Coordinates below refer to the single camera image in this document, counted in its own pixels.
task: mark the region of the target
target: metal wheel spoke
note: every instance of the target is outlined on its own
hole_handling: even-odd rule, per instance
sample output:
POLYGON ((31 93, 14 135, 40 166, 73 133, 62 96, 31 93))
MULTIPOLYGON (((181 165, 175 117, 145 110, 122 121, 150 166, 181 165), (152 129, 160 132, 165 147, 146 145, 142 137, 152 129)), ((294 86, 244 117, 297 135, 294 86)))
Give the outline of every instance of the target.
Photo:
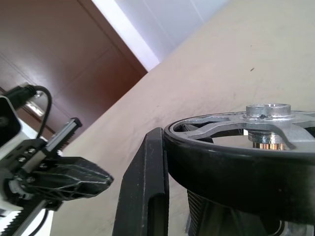
POLYGON ((236 121, 236 122, 224 121, 224 122, 207 124, 194 131, 177 132, 177 135, 183 138, 189 138, 189 139, 204 139, 221 131, 226 131, 226 130, 231 130, 231 129, 243 129, 245 128, 245 126, 246 126, 246 123, 243 121, 236 121))
POLYGON ((281 136, 290 149, 315 150, 315 138, 295 124, 273 125, 273 131, 281 136))
POLYGON ((307 116, 315 118, 315 112, 299 112, 299 114, 307 115, 307 116))
POLYGON ((210 115, 210 116, 203 116, 203 117, 195 117, 183 120, 176 124, 176 126, 182 124, 203 124, 209 122, 225 122, 230 120, 238 120, 240 121, 240 116, 244 113, 236 113, 236 115, 227 115, 227 114, 217 114, 217 115, 210 115))
POLYGON ((315 126, 315 117, 309 116, 307 114, 296 113, 295 119, 292 121, 292 123, 302 128, 312 127, 315 126))
POLYGON ((198 127, 193 126, 192 124, 183 124, 183 130, 186 132, 187 131, 194 131, 196 129, 198 129, 198 127))

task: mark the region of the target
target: wheel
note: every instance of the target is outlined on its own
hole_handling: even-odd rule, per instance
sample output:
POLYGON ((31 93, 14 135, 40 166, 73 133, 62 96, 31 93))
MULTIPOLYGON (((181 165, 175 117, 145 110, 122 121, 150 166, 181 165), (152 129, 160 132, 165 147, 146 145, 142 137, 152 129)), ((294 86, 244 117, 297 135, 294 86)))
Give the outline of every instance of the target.
POLYGON ((187 118, 164 130, 168 169, 189 191, 220 205, 315 224, 315 112, 286 104, 187 118), (253 147, 216 145, 243 136, 253 147))

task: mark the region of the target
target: black cable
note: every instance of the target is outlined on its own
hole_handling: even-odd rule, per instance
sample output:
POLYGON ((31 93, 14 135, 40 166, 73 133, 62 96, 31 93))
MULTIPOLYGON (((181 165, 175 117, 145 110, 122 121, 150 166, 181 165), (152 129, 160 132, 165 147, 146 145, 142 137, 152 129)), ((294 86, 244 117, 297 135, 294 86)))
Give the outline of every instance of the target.
MULTIPOLYGON (((50 94, 50 92, 49 92, 49 90, 47 88, 45 88, 43 86, 34 86, 34 88, 36 89, 36 91, 41 91, 41 92, 45 93, 46 96, 47 96, 47 107, 46 107, 45 115, 44 115, 43 121, 42 121, 42 123, 40 125, 40 129, 38 131, 38 134, 36 136, 36 138, 38 139, 38 138, 40 138, 40 136, 42 136, 42 134, 44 132, 44 128, 46 126, 47 119, 48 119, 48 116, 49 116, 49 113, 50 113, 50 110, 51 110, 52 97, 51 97, 51 94, 50 94)), ((35 236, 38 233, 38 231, 45 224, 45 222, 47 220, 47 217, 48 217, 48 210, 46 209, 43 219, 41 220, 39 225, 36 227, 36 229, 32 233, 29 234, 29 236, 35 236)))
POLYGON ((46 126, 47 119, 48 119, 48 116, 49 116, 49 113, 51 110, 52 97, 51 97, 51 94, 47 88, 45 88, 43 86, 34 86, 34 88, 36 89, 36 91, 41 91, 44 94, 46 94, 46 96, 47 96, 47 108, 46 108, 45 115, 44 115, 43 121, 41 123, 40 129, 39 129, 38 134, 36 136, 36 138, 38 139, 38 138, 40 138, 40 136, 42 136, 42 134, 44 132, 44 128, 46 126))
POLYGON ((47 217, 48 217, 48 210, 46 209, 43 219, 41 220, 39 225, 36 227, 36 229, 29 234, 29 236, 35 236, 38 233, 38 231, 41 229, 41 227, 43 227, 43 225, 45 224, 47 217))
POLYGON ((23 107, 27 103, 27 101, 35 95, 36 89, 33 85, 16 86, 3 94, 3 96, 7 97, 10 100, 15 110, 23 107))

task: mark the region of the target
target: black plastic bracket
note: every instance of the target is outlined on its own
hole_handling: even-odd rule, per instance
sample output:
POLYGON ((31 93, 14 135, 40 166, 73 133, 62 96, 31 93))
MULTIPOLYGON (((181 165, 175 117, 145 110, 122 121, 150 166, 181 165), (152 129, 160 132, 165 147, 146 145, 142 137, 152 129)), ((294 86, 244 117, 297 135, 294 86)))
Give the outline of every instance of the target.
POLYGON ((144 138, 124 174, 113 236, 167 236, 169 183, 163 130, 144 138))

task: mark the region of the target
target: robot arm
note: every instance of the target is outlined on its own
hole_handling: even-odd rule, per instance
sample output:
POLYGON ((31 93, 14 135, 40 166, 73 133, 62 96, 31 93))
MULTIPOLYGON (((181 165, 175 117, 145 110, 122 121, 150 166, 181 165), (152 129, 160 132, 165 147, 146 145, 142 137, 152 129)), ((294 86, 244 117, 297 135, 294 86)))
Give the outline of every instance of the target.
MULTIPOLYGON (((14 107, 0 97, 0 147, 20 131, 14 107)), ((20 236, 42 209, 57 211, 63 201, 91 198, 106 190, 113 178, 82 157, 61 157, 58 150, 81 127, 72 118, 50 141, 22 141, 0 160, 1 212, 22 209, 2 236, 20 236)))

